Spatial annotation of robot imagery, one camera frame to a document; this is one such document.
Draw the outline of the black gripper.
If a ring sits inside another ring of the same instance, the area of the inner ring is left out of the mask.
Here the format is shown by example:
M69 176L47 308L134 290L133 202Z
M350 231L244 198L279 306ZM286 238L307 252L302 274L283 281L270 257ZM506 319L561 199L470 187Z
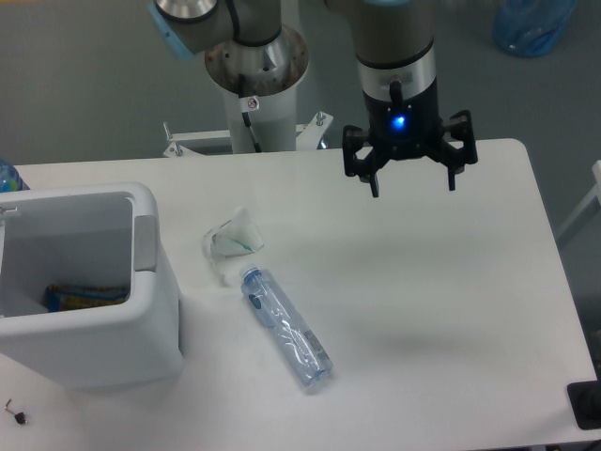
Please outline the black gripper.
M379 197L378 171L389 161L427 157L446 167L448 188L455 190L455 178L465 166L478 163L470 110L461 110L447 121L439 117L437 80L416 96L399 100L402 86L392 82L385 100L364 93L369 130L353 125L343 129L342 150L345 175L358 177Z

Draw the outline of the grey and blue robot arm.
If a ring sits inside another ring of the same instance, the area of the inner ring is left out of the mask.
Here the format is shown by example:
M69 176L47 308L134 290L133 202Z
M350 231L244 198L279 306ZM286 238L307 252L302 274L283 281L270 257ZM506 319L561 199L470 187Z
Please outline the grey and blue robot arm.
M347 25L368 125L342 131L344 171L378 189L391 161L429 158L449 179L478 160L468 111L439 116L434 17L427 1L330 1ZM204 57L223 93L236 153L295 150L297 87L310 61L292 1L153 1L150 17L179 58Z

